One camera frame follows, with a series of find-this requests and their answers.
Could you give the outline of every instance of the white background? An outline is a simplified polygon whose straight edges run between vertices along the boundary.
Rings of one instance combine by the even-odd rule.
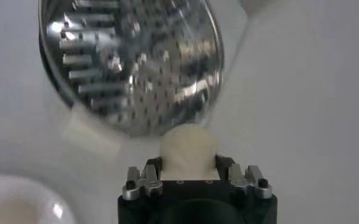
[[[81,223],[116,223],[127,167],[157,148],[134,141],[107,161],[61,138],[68,109],[41,65],[37,2],[0,0],[0,172],[52,187]],[[279,223],[359,223],[359,0],[270,0],[231,75],[211,130],[270,179]]]

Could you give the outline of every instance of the white bowl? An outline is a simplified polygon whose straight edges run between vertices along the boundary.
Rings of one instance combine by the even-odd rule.
[[[69,206],[57,193],[27,178],[0,175],[0,208],[5,203],[15,200],[32,206],[37,213],[35,215],[37,224],[75,223]],[[0,213],[1,219],[6,219],[8,215]]]

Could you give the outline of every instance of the metal clamp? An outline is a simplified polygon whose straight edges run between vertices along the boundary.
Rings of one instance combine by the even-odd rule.
[[[125,186],[123,186],[123,199],[127,201],[136,200],[140,197],[140,172],[137,167],[130,167]]]
[[[250,182],[241,173],[240,165],[237,163],[232,164],[229,168],[229,181],[232,186],[241,188],[247,193]]]
[[[153,193],[161,195],[163,193],[163,182],[157,179],[156,169],[154,165],[147,165],[145,168],[145,193],[148,197]]]
[[[127,181],[123,186],[123,199],[127,201],[138,199],[142,187],[148,197],[152,194],[161,195],[163,193],[163,182],[158,180],[154,165],[147,165],[142,176],[137,167],[129,168]]]
[[[262,172],[258,166],[248,166],[245,177],[253,182],[255,196],[262,199],[272,197],[272,187],[269,184],[269,181],[263,178]]]
[[[268,180],[263,178],[258,166],[249,166],[245,176],[241,173],[240,165],[234,163],[229,168],[229,181],[232,186],[248,192],[249,187],[254,187],[255,196],[262,199],[272,197],[272,187]]]

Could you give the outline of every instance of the black base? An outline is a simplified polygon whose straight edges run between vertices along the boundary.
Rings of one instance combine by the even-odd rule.
[[[163,181],[163,195],[144,194],[134,201],[118,199],[119,224],[276,224],[277,197],[259,199],[227,180],[230,158],[216,158],[219,181]],[[160,158],[148,161],[160,173]]]

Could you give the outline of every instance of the clamp screw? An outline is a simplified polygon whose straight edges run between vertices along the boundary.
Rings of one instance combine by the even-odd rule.
[[[126,189],[127,190],[133,190],[136,188],[136,182],[134,180],[126,181]]]
[[[269,187],[269,181],[264,179],[264,178],[261,178],[258,180],[258,186],[260,188],[268,188]]]

